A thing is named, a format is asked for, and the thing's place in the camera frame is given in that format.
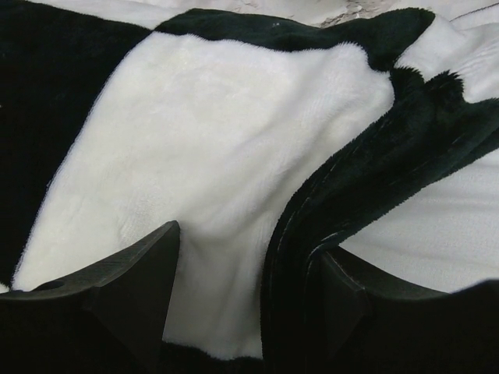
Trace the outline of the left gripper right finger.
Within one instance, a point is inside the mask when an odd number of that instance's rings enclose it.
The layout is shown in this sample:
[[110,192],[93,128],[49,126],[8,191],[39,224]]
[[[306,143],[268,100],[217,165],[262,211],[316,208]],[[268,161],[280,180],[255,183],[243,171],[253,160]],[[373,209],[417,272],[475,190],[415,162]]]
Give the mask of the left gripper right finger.
[[320,258],[326,373],[496,373],[498,282],[453,293],[346,251]]

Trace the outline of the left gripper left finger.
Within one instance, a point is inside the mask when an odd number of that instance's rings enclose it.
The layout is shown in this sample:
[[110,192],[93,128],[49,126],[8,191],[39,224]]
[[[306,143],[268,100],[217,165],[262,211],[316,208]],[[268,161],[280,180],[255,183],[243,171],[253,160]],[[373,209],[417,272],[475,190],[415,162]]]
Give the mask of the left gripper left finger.
[[3,373],[155,373],[179,225],[32,291],[1,296]]

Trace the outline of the black white checkered pillowcase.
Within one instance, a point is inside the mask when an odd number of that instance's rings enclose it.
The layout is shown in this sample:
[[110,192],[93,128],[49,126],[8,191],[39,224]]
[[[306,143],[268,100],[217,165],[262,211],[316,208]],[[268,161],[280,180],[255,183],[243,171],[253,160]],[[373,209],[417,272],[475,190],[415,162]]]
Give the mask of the black white checkered pillowcase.
[[498,282],[498,5],[327,27],[1,4],[1,296],[179,225],[155,373],[326,373],[320,258]]

